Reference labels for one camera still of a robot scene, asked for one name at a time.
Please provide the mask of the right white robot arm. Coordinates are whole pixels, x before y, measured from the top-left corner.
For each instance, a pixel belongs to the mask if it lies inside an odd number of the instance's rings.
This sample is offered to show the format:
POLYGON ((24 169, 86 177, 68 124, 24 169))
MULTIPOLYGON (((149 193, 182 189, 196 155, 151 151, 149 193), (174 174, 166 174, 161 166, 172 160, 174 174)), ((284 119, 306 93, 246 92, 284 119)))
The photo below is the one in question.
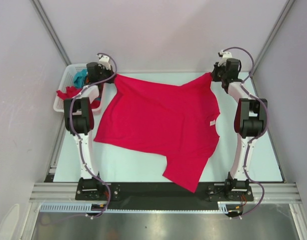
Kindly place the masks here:
POLYGON ((214 64, 211 73, 214 82, 220 82, 224 91, 237 103, 234 117, 234 131, 237 133, 235 158, 224 187, 217 190, 221 200, 252 201, 249 167, 257 140, 268 128, 268 102, 264 98, 252 95, 239 79, 241 61, 232 56, 222 54, 214 64))

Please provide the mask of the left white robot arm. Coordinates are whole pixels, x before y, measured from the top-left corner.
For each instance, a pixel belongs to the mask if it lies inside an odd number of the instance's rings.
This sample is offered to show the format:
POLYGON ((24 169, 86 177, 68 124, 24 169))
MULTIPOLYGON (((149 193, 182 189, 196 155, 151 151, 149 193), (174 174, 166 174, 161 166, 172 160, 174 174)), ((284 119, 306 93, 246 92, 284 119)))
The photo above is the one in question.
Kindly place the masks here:
POLYGON ((100 107, 104 83, 112 83, 115 73, 109 63, 89 62, 79 77, 79 86, 67 86, 58 96, 63 100, 64 123, 73 136, 78 150, 80 178, 76 200, 108 200, 110 188, 99 174, 94 158, 92 133, 95 127, 93 111, 100 107))

